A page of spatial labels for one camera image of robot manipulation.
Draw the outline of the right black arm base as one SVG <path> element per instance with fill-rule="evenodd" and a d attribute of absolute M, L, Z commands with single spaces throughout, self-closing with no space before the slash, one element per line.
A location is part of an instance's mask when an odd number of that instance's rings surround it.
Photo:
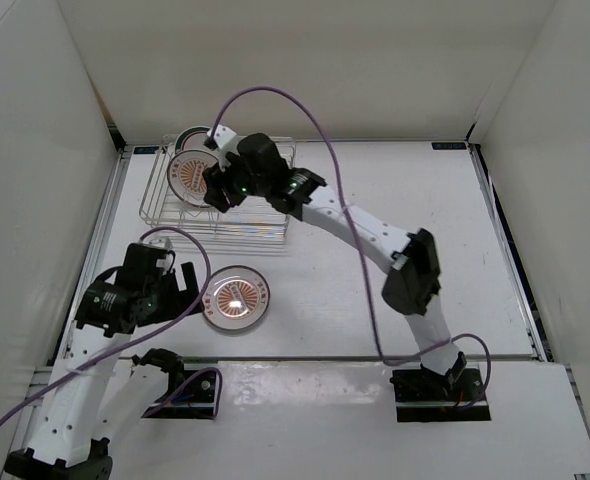
<path fill-rule="evenodd" d="M 418 369 L 393 370 L 398 423 L 487 422 L 490 407 L 478 367 L 467 367 L 450 390 L 439 391 L 424 382 Z"/>

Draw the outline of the rear green rimmed plate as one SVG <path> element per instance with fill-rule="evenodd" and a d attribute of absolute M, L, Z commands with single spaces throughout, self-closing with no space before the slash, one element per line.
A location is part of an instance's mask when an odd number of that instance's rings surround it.
<path fill-rule="evenodd" d="M 189 127 L 180 133 L 175 140 L 174 153 L 178 154 L 186 150 L 205 150 L 204 146 L 209 133 L 209 127 L 206 126 L 194 126 Z"/>

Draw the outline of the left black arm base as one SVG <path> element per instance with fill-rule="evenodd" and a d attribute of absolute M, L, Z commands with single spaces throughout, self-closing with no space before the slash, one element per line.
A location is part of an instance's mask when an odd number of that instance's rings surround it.
<path fill-rule="evenodd" d="M 169 381 L 167 391 L 143 414 L 146 419 L 215 420 L 222 375 L 215 367 L 185 369 Z"/>

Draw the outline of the orange sunburst plate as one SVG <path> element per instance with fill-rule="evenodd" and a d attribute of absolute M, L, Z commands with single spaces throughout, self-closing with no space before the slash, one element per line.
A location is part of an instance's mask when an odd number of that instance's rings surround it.
<path fill-rule="evenodd" d="M 202 298 L 202 315 L 219 332 L 242 334 L 262 322 L 270 300 L 269 284 L 258 270 L 230 265 L 210 276 Z"/>
<path fill-rule="evenodd" d="M 208 208 L 204 196 L 206 183 L 203 174 L 217 165 L 216 157 L 199 149 L 184 150 L 176 154 L 166 170 L 167 183 L 173 194 L 194 208 Z"/>

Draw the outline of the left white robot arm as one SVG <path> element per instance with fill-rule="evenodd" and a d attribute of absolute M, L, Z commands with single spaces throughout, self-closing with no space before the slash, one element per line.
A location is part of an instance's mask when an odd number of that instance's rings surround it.
<path fill-rule="evenodd" d="M 56 362 L 39 423 L 27 445 L 8 454 L 5 473 L 19 479 L 107 479 L 112 450 L 157 398 L 181 395 L 177 354 L 152 349 L 136 362 L 131 386 L 104 404 L 120 348 L 139 328 L 201 311 L 192 263 L 170 248 L 132 243 L 121 265 L 100 273 L 75 314 L 70 352 Z"/>

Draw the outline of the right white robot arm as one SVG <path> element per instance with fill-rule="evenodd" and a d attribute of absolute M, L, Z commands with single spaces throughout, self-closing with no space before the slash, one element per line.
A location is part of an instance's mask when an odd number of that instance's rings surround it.
<path fill-rule="evenodd" d="M 445 400 L 459 389 L 466 359 L 452 343 L 442 312 L 441 269 L 429 231 L 407 232 L 346 204 L 321 176 L 289 166 L 263 133 L 241 138 L 219 127 L 208 131 L 204 145 L 217 158 L 203 174 L 206 204 L 225 213 L 250 197 L 262 198 L 277 212 L 354 247 L 385 273 L 382 298 L 411 329 L 427 393 Z"/>

